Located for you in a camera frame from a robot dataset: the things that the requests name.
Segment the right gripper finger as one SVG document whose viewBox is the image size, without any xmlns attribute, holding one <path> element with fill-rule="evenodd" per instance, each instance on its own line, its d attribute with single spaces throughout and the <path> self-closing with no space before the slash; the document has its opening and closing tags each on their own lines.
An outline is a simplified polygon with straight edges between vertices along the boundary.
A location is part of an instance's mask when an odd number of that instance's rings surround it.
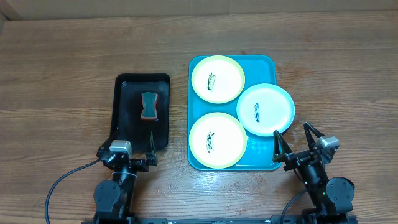
<svg viewBox="0 0 398 224">
<path fill-rule="evenodd" d="M 274 162 L 287 162 L 290 160 L 290 156 L 293 155 L 293 151 L 283 139 L 282 135 L 278 130 L 273 132 L 274 135 Z"/>
<path fill-rule="evenodd" d="M 319 132 L 309 122 L 305 122 L 303 124 L 303 128 L 304 128 L 304 131 L 305 131 L 305 136 L 306 136 L 306 139 L 307 139 L 308 148 L 312 151 L 312 150 L 314 150 L 314 147 L 315 147 L 315 140 L 314 140 L 312 135 L 314 134 L 317 138 L 319 138 L 319 137 L 324 136 L 324 134 Z"/>
</svg>

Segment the blue-rim white plate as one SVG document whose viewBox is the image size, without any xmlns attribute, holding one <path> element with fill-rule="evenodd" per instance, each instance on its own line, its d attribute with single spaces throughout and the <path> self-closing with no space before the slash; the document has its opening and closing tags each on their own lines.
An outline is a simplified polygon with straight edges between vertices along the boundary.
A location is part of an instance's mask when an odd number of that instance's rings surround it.
<svg viewBox="0 0 398 224">
<path fill-rule="evenodd" d="M 283 133 L 293 123 L 295 105 L 283 88 L 261 83 L 245 90 L 238 99 L 237 117 L 243 127 L 257 136 Z"/>
</svg>

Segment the red green sponge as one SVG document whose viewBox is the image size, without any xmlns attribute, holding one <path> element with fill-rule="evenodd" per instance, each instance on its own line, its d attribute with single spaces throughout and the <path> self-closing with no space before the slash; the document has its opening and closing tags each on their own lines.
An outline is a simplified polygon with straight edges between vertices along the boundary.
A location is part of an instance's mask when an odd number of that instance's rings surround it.
<svg viewBox="0 0 398 224">
<path fill-rule="evenodd" d="M 141 120 L 150 120 L 150 121 L 157 120 L 158 94 L 153 92 L 144 92 L 141 94 L 141 99 L 143 107 L 141 113 Z"/>
</svg>

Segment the yellow-rim plate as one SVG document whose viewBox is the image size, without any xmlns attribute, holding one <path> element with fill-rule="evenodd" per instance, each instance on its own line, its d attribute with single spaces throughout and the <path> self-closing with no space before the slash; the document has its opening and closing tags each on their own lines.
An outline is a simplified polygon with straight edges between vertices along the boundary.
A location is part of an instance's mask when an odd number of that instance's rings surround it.
<svg viewBox="0 0 398 224">
<path fill-rule="evenodd" d="M 245 74 L 240 64 L 231 57 L 212 55 L 195 65 L 191 84 L 201 99 L 223 104 L 234 100 L 242 92 Z"/>
<path fill-rule="evenodd" d="M 242 124 L 227 113 L 208 113 L 192 126 L 188 145 L 194 158 L 205 167 L 226 169 L 244 155 L 248 137 Z"/>
</svg>

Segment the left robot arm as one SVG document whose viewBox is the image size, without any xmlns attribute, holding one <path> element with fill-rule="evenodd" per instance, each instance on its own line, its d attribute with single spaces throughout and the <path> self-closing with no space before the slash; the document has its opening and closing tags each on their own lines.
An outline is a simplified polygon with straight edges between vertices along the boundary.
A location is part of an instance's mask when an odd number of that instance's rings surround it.
<svg viewBox="0 0 398 224">
<path fill-rule="evenodd" d="M 131 213 L 131 203 L 138 172 L 147 172 L 158 163 L 153 134 L 144 140 L 145 159 L 133 159 L 132 145 L 117 140 L 113 133 L 98 149 L 97 156 L 104 166 L 112 170 L 112 177 L 100 182 L 93 193 L 96 211 L 93 223 L 138 223 Z"/>
</svg>

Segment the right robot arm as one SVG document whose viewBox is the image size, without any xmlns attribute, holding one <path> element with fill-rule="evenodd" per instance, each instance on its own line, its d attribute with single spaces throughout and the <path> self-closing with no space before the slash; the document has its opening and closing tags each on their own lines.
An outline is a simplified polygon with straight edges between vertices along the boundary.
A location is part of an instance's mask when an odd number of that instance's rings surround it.
<svg viewBox="0 0 398 224">
<path fill-rule="evenodd" d="M 357 223 L 356 216 L 349 215 L 353 210 L 354 183 L 345 177 L 330 179 L 326 173 L 326 165 L 340 146 L 339 140 L 324 135 L 308 122 L 303 128 L 308 150 L 296 154 L 280 132 L 273 132 L 273 161 L 284 163 L 285 171 L 293 170 L 305 189 L 287 203 L 281 215 L 272 216 L 271 223 Z M 287 216 L 288 208 L 304 194 L 309 195 L 313 208 L 304 209 L 300 215 Z"/>
</svg>

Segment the black plastic tray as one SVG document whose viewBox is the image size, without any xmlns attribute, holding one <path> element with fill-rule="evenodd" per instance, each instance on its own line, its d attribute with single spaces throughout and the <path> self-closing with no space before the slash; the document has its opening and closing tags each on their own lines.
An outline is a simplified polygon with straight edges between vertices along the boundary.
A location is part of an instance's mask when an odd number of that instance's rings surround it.
<svg viewBox="0 0 398 224">
<path fill-rule="evenodd" d="M 144 92 L 158 94 L 155 121 L 141 120 Z M 156 151 L 169 143 L 170 77 L 166 73 L 122 73 L 116 77 L 110 134 L 117 130 L 117 140 L 127 140 L 134 151 L 144 152 L 144 140 L 154 135 Z"/>
</svg>

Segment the teal plastic tray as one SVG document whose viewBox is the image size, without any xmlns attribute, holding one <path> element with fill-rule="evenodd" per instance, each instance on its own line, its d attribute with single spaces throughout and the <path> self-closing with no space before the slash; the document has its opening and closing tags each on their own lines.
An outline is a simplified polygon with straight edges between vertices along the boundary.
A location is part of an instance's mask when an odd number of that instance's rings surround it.
<svg viewBox="0 0 398 224">
<path fill-rule="evenodd" d="M 245 74 L 245 86 L 247 89 L 260 83 L 277 84 L 277 75 L 274 61 L 266 55 L 230 55 L 237 61 Z M 194 123 L 203 115 L 212 112 L 228 113 L 237 118 L 236 107 L 238 99 L 225 104 L 213 104 L 201 99 L 188 82 L 188 109 L 187 131 L 190 131 Z M 248 142 L 242 158 L 226 171 L 274 171 L 280 167 L 279 163 L 272 160 L 274 153 L 273 137 L 256 136 L 249 131 L 246 133 Z"/>
</svg>

